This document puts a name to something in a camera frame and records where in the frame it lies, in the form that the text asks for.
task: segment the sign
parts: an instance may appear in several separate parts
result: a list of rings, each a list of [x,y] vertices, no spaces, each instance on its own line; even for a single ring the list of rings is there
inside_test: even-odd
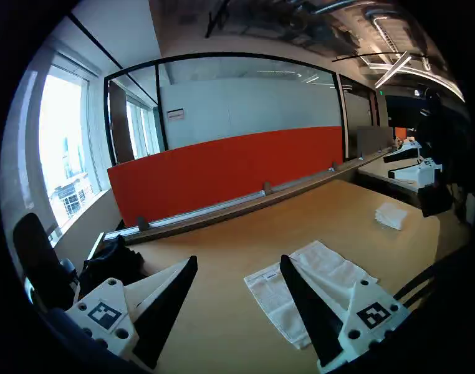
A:
[[[183,120],[184,119],[184,110],[183,109],[169,110],[166,113],[166,117],[168,118],[169,121]]]

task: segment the window sill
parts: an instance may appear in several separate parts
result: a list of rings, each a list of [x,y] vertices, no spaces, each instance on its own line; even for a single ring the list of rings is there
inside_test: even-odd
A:
[[[107,191],[108,189],[96,194],[92,199],[90,199],[89,203],[83,209],[66,221],[66,223],[60,228],[61,235],[57,239],[50,241],[52,248],[56,246],[56,244],[59,242],[59,239],[64,236],[66,231],[68,231],[68,229],[82,216],[82,214],[84,214],[92,205],[94,205],[94,203],[99,200]]]

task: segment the glass partition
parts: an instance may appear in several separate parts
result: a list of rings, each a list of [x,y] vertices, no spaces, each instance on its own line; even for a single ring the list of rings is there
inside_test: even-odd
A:
[[[343,126],[335,74],[324,69],[228,55],[164,60],[107,81],[115,163],[253,133]]]

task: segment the black bag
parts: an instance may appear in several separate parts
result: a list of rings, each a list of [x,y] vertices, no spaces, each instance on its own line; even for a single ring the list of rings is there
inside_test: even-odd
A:
[[[118,235],[104,249],[94,254],[91,260],[84,261],[84,269],[80,275],[80,296],[87,295],[108,278],[116,278],[123,285],[128,285],[146,276],[141,273],[144,259],[125,247],[125,240]]]

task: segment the desk surface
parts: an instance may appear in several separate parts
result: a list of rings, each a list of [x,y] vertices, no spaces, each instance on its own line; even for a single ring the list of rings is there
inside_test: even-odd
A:
[[[403,230],[378,223],[385,201],[408,211]],[[420,210],[335,180],[245,216],[137,244],[152,272],[194,254],[198,273],[157,373],[317,373],[312,346],[296,350],[270,323],[243,277],[319,240],[394,294],[434,262],[440,223]]]
[[[400,160],[385,163],[383,161],[383,157],[379,157],[374,161],[367,163],[364,166],[361,166],[358,169],[359,173],[366,174],[368,176],[372,176],[374,178],[378,178],[379,180],[386,181],[393,185],[400,186],[402,188],[406,188],[412,192],[417,193],[418,190],[423,187],[415,181],[407,181],[407,180],[395,180],[388,177],[388,170],[399,169],[399,168],[406,168],[407,166],[416,165],[418,163],[417,158],[409,158],[407,160]]]

